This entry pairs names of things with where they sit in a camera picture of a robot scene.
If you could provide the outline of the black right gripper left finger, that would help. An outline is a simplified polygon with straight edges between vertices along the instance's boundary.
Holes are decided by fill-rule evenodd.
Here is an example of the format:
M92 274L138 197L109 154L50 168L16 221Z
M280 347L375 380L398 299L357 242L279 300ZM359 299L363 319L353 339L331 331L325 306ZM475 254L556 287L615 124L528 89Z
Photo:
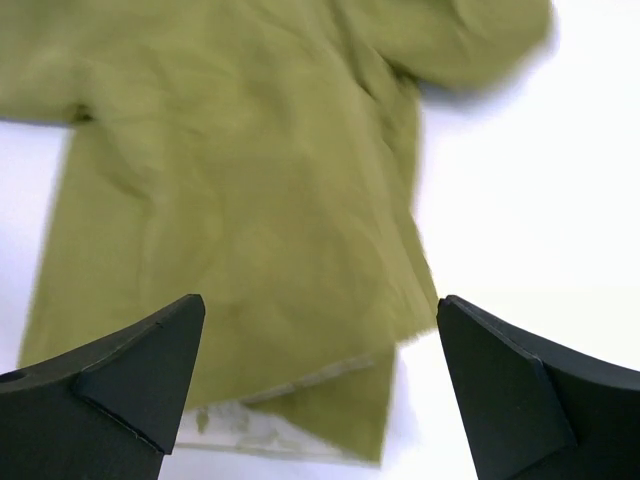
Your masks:
M186 295L145 319L1 376L6 480L144 480L175 445L205 318Z

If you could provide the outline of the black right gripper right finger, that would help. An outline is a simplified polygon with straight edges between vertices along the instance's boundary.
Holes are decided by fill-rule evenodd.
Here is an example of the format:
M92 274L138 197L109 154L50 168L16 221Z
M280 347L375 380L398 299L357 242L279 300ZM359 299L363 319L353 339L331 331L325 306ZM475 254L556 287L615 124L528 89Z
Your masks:
M638 479L637 371L454 295L437 324L479 479Z

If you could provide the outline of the olive green hooded jacket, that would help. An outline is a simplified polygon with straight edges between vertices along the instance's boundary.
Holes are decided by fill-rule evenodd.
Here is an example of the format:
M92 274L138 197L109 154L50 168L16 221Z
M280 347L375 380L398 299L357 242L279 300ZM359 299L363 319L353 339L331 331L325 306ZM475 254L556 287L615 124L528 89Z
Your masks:
M1 115L65 124L19 362L188 294L179 444L377 464L436 326L412 216L421 82L499 83L547 1L5 1Z

